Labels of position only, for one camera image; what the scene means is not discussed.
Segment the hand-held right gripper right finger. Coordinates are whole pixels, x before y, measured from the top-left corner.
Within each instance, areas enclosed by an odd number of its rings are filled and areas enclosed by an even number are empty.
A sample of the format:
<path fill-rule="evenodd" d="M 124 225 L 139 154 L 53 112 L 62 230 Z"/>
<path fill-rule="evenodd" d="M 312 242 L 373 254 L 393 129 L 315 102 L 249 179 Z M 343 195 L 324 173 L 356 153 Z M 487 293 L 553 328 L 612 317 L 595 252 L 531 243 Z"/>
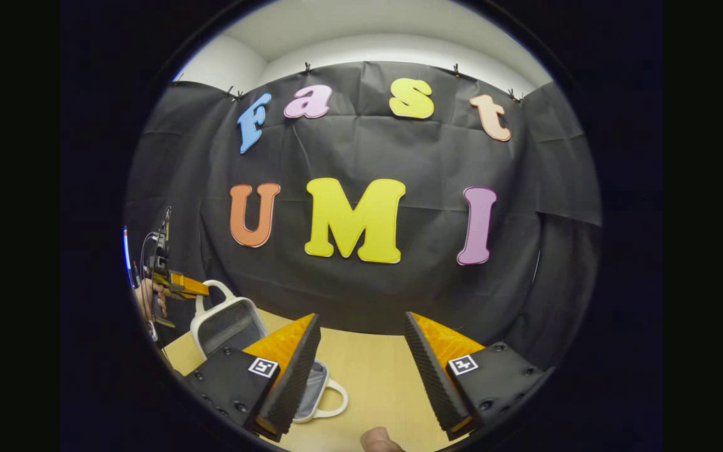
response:
<path fill-rule="evenodd" d="M 545 369 L 507 343 L 484 346 L 416 313 L 405 313 L 404 337 L 450 440 L 502 426 L 547 379 Z"/>

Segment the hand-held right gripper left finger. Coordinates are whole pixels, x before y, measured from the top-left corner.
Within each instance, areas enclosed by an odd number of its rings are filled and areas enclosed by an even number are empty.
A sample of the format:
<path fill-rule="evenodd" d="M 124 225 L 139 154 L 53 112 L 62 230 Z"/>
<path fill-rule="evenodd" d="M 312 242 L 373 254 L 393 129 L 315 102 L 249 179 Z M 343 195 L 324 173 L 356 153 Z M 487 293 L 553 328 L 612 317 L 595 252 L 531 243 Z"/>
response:
<path fill-rule="evenodd" d="M 319 315 L 309 314 L 243 349 L 207 355 L 184 380 L 229 426 L 278 443 L 299 409 L 320 340 Z"/>

